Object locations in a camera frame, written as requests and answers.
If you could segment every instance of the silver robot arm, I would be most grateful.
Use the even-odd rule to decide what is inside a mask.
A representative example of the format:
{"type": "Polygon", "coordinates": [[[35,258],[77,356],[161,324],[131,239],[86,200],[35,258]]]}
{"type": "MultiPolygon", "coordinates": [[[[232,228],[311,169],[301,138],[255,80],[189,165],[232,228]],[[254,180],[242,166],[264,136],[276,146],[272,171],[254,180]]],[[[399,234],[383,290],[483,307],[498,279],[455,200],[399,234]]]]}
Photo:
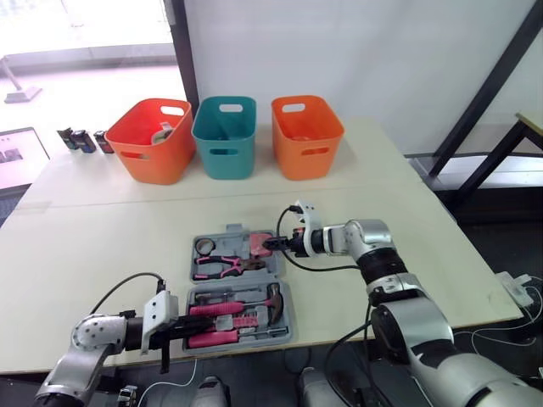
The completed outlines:
{"type": "Polygon", "coordinates": [[[165,289],[145,304],[143,317],[136,317],[134,311],[120,315],[89,315],[72,330],[68,352],[48,374],[32,406],[88,405],[98,385],[104,361],[123,350],[140,349],[142,354],[146,354],[149,349],[161,349],[161,373],[167,372],[170,341],[190,337],[212,326],[213,320],[208,317],[179,316],[177,297],[165,289]]]}
{"type": "Polygon", "coordinates": [[[392,363],[406,365],[435,407],[541,407],[543,393],[478,354],[454,346],[451,326],[396,251],[381,220],[349,220],[320,227],[313,205],[290,207],[305,227],[270,248],[298,257],[349,255],[361,269],[374,308],[372,328],[392,363]]]}

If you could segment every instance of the battery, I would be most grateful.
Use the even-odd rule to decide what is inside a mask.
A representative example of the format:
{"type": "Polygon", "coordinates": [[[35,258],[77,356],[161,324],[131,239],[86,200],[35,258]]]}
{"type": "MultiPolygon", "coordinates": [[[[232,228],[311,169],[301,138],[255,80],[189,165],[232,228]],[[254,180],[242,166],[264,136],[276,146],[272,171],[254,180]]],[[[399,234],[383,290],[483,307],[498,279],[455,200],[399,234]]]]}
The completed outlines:
{"type": "Polygon", "coordinates": [[[79,148],[79,146],[75,144],[74,140],[71,138],[73,133],[71,127],[68,127],[66,130],[57,130],[57,133],[59,134],[60,138],[62,138],[64,144],[66,144],[67,148],[70,150],[77,150],[79,148]]]}
{"type": "Polygon", "coordinates": [[[71,133],[71,139],[81,148],[83,153],[94,153],[96,151],[96,145],[92,142],[86,130],[74,131],[71,133]]]}
{"type": "Polygon", "coordinates": [[[105,139],[105,131],[97,131],[94,133],[94,138],[96,139],[96,142],[102,149],[102,151],[106,154],[113,154],[115,151],[113,151],[113,148],[109,145],[108,141],[105,139]]]}

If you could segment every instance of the basket handle hole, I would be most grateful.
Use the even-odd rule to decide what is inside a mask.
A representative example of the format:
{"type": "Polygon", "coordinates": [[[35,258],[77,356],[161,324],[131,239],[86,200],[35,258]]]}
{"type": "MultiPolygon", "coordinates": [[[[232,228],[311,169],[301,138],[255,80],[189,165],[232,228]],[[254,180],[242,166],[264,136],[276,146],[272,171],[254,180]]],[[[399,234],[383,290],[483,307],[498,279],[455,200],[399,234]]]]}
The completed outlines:
{"type": "Polygon", "coordinates": [[[325,154],[328,151],[330,151],[330,148],[328,147],[322,147],[322,148],[310,148],[308,150],[302,151],[302,155],[315,155],[315,154],[325,154]]]}
{"type": "Polygon", "coordinates": [[[162,114],[169,114],[171,116],[184,116],[185,111],[177,106],[160,106],[160,112],[162,114]]]}
{"type": "Polygon", "coordinates": [[[284,113],[302,112],[305,110],[305,103],[292,103],[283,106],[284,113]]]}
{"type": "Polygon", "coordinates": [[[234,148],[212,148],[210,150],[212,155],[238,155],[238,150],[234,148]]]}
{"type": "Polygon", "coordinates": [[[131,153],[129,151],[121,151],[120,155],[127,157],[128,159],[149,159],[148,155],[141,153],[131,153]]]}
{"type": "Polygon", "coordinates": [[[223,103],[219,105],[222,113],[239,113],[244,111],[244,107],[239,103],[223,103]]]}

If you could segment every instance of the orange storage bin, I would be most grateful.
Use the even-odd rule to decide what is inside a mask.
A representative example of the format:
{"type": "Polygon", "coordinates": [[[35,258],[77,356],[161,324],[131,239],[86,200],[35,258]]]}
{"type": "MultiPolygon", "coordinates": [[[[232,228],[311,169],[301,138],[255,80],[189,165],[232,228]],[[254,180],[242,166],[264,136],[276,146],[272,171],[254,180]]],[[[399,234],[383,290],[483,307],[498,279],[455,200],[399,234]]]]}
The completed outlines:
{"type": "Polygon", "coordinates": [[[145,99],[122,116],[105,138],[136,180],[168,185],[179,181],[194,156],[192,126],[189,102],[145,99]],[[151,143],[163,123],[170,124],[172,133],[162,142],[151,143]]]}
{"type": "Polygon", "coordinates": [[[325,176],[344,133],[323,98],[288,96],[271,102],[273,151],[289,180],[325,176]]]}

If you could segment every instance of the pliers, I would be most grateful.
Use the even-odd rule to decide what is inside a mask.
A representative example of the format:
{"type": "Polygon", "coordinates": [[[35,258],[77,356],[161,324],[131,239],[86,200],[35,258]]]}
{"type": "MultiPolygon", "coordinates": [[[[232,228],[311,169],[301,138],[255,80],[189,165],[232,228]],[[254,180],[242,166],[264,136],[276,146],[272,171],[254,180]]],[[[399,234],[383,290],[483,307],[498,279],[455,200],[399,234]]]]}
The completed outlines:
{"type": "Polygon", "coordinates": [[[231,265],[229,269],[215,274],[195,274],[194,280],[213,280],[228,276],[241,276],[246,270],[258,270],[266,267],[266,262],[261,259],[242,259],[239,256],[207,256],[194,260],[197,265],[208,265],[210,263],[223,263],[231,265]]]}

